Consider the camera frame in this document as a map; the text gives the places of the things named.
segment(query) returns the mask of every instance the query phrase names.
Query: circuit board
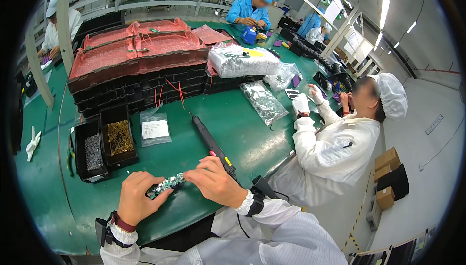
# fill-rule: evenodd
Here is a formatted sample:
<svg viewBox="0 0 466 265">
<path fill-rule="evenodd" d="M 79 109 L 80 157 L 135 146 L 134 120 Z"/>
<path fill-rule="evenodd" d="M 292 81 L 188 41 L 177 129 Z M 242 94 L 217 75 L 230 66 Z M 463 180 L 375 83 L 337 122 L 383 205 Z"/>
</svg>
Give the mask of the circuit board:
<svg viewBox="0 0 466 265">
<path fill-rule="evenodd" d="M 146 196 L 150 199 L 154 199 L 157 195 L 168 188 L 180 188 L 184 182 L 186 182 L 186 180 L 183 178 L 183 173 L 178 173 L 176 176 L 164 179 L 161 183 L 151 186 L 147 190 Z"/>
</svg>

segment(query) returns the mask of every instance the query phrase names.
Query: hand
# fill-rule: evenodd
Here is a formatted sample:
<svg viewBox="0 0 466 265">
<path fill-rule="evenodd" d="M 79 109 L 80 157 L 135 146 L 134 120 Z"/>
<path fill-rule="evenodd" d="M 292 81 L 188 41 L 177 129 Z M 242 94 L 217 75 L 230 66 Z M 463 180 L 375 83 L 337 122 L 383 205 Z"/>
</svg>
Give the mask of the hand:
<svg viewBox="0 0 466 265">
<path fill-rule="evenodd" d="M 55 46 L 51 51 L 50 51 L 50 59 L 53 59 L 58 55 L 60 52 L 60 46 Z"/>
<path fill-rule="evenodd" d="M 154 177 L 148 172 L 133 172 L 121 185 L 120 206 L 118 215 L 129 225 L 136 226 L 140 221 L 155 213 L 173 189 L 164 190 L 154 199 L 148 198 L 145 193 L 149 187 L 159 184 L 163 177 Z"/>
<path fill-rule="evenodd" d="M 248 191 L 227 174 L 219 157 L 207 156 L 199 161 L 195 170 L 183 173 L 186 181 L 194 183 L 205 198 L 237 209 Z"/>
<path fill-rule="evenodd" d="M 315 104 L 322 104 L 323 103 L 323 96 L 322 96 L 322 91 L 313 84 L 308 85 L 311 87 L 309 89 L 309 96 L 312 98 Z"/>
<path fill-rule="evenodd" d="M 348 106 L 348 95 L 344 92 L 341 92 L 340 101 L 341 101 L 341 105 L 343 106 L 343 108 L 347 107 Z"/>
<path fill-rule="evenodd" d="M 293 99 L 292 104 L 293 104 L 293 109 L 296 115 L 298 115 L 298 111 L 309 114 L 309 104 L 308 104 L 308 98 L 306 97 L 306 94 L 304 93 L 298 94 L 298 96 L 296 96 Z"/>
<path fill-rule="evenodd" d="M 238 22 L 242 23 L 244 25 L 256 25 L 257 24 L 257 21 L 255 19 L 250 18 L 250 17 L 240 18 L 240 20 Z"/>
<path fill-rule="evenodd" d="M 257 21 L 257 25 L 259 25 L 260 27 L 265 27 L 267 23 L 265 23 L 265 21 L 261 19 Z"/>
</svg>

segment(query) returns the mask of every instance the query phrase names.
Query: label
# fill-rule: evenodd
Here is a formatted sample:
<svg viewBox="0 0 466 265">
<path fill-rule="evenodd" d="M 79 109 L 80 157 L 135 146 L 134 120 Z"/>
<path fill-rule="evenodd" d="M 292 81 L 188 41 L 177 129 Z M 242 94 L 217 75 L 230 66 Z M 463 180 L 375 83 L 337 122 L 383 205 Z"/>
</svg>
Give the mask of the label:
<svg viewBox="0 0 466 265">
<path fill-rule="evenodd" d="M 230 166 L 232 165 L 232 164 L 230 163 L 230 160 L 229 160 L 227 157 L 225 157 L 225 161 L 226 161 Z"/>
<path fill-rule="evenodd" d="M 95 181 L 97 181 L 97 180 L 99 180 L 99 179 L 101 179 L 101 178 L 103 178 L 103 176 L 101 176 L 101 175 L 96 175 L 96 176 L 94 176 L 94 177 L 88 178 L 87 180 L 88 180 L 88 181 L 91 181 L 91 182 L 95 182 Z"/>
<path fill-rule="evenodd" d="M 169 136 L 168 122 L 165 120 L 155 122 L 143 122 L 141 125 L 143 140 Z"/>
</svg>

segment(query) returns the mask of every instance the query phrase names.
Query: green-handled pliers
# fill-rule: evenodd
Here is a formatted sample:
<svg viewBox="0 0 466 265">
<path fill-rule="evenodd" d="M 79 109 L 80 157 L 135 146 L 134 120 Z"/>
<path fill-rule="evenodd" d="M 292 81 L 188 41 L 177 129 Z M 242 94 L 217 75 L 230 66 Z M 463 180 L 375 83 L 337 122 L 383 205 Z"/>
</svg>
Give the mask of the green-handled pliers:
<svg viewBox="0 0 466 265">
<path fill-rule="evenodd" d="M 71 134 L 68 134 L 68 150 L 67 150 L 67 155 L 66 155 L 66 168 L 68 169 L 69 175 L 71 177 L 74 176 L 73 166 L 71 165 L 71 163 L 73 162 L 73 159 L 75 159 L 75 150 L 73 149 L 73 141 L 71 140 Z"/>
</svg>

